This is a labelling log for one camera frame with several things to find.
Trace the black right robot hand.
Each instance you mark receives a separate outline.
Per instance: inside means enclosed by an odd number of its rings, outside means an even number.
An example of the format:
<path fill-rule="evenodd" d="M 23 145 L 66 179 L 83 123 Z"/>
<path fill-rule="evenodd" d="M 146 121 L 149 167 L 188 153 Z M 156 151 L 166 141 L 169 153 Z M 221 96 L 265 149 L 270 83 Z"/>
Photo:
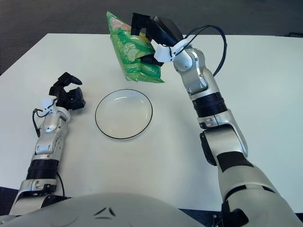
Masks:
<path fill-rule="evenodd" d="M 158 45 L 155 53 L 140 57 L 142 63 L 162 66 L 165 62 L 173 62 L 187 44 L 176 24 L 167 18 L 133 13 L 131 35 L 139 35 L 146 29 L 145 37 Z"/>

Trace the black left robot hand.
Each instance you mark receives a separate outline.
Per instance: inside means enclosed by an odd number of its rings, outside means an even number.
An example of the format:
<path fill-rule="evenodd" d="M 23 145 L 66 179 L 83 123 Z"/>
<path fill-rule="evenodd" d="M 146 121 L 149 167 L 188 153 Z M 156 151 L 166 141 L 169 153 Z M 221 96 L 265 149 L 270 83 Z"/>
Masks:
<path fill-rule="evenodd" d="M 65 87 L 70 85 L 82 85 L 82 82 L 68 72 L 63 73 L 49 90 L 50 96 L 56 97 L 56 106 L 66 110 L 77 110 L 85 106 L 86 102 L 80 87 L 65 91 Z"/>

